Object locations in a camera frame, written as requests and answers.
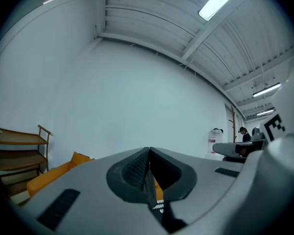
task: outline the person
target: person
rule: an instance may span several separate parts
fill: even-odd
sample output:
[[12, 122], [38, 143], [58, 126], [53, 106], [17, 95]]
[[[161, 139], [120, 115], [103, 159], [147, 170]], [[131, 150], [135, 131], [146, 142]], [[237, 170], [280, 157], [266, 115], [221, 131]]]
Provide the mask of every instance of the person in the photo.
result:
[[243, 135], [243, 142], [250, 142], [250, 134], [246, 128], [241, 127], [239, 132]]

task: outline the orange couch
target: orange couch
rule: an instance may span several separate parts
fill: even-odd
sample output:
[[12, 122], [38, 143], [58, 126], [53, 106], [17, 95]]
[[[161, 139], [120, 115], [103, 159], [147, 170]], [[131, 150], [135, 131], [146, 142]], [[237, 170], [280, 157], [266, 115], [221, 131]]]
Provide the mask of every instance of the orange couch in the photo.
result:
[[27, 191], [29, 193], [29, 196], [30, 197], [34, 196], [42, 188], [44, 188], [51, 182], [55, 181], [57, 178], [61, 177], [66, 172], [73, 169], [75, 166], [78, 166], [80, 164], [83, 164], [91, 160], [94, 160], [94, 159], [90, 159], [87, 156], [74, 152], [71, 161], [55, 169], [52, 169], [44, 174], [41, 174], [40, 176], [29, 181], [27, 183]]

